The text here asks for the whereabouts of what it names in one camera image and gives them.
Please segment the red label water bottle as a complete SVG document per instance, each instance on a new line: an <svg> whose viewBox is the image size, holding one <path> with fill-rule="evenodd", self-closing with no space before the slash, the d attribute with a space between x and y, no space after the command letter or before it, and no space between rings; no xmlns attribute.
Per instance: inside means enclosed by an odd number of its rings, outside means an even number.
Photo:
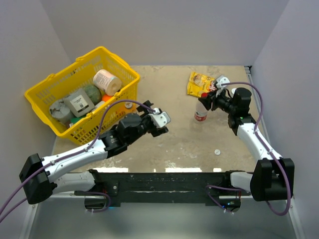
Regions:
<svg viewBox="0 0 319 239"><path fill-rule="evenodd" d="M197 101L194 118L199 122L203 122L207 118L207 113L208 113L208 110L205 108L203 103L201 103L200 101Z"/></svg>

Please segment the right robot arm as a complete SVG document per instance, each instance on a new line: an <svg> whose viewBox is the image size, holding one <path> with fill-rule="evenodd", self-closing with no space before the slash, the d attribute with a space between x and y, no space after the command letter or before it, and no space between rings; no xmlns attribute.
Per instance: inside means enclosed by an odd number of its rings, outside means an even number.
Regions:
<svg viewBox="0 0 319 239"><path fill-rule="evenodd" d="M255 201L287 200L293 195L295 165L290 158L277 153L260 133L256 121L249 113L251 92L245 88L235 90L233 97L226 91L204 93L198 99L207 109L221 109L228 114L228 125L246 145L256 160L254 172L230 172L230 179L222 183L222 190L232 196L239 189L253 196Z"/></svg>

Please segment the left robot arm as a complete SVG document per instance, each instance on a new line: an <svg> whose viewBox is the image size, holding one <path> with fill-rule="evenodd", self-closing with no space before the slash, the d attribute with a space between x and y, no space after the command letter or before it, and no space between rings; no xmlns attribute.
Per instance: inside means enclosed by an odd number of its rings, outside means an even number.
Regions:
<svg viewBox="0 0 319 239"><path fill-rule="evenodd" d="M29 156L19 175L28 203L32 205L48 199L57 188L57 180L67 173L126 151L146 133L157 137L168 132L166 125L171 119L167 112L152 109L149 101L135 103L143 115L127 114L110 130L98 132L91 142L59 155Z"/></svg>

